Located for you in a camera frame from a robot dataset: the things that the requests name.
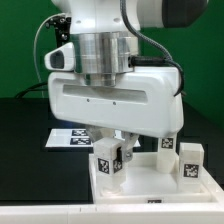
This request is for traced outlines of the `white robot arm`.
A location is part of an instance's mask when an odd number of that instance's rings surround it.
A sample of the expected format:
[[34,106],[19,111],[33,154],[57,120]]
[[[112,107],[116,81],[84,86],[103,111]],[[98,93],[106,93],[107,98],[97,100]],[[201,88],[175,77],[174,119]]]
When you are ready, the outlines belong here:
[[184,72],[164,50],[143,56],[146,27],[191,25],[209,0],[52,0],[69,24],[67,43],[48,53],[50,106],[56,118],[86,125],[108,146],[123,134],[119,158],[129,161],[139,136],[168,138],[183,126]]

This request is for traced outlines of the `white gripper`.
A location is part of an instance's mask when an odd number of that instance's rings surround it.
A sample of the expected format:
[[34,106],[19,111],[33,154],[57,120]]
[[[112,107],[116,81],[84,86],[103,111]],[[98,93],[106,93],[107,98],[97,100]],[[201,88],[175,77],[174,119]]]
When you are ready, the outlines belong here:
[[119,75],[114,87],[87,86],[79,74],[53,72],[50,107],[58,119],[94,125],[86,127],[92,142],[111,137],[111,129],[122,131],[122,161],[129,162],[137,134],[164,138],[183,127],[178,81],[174,67],[137,67]]

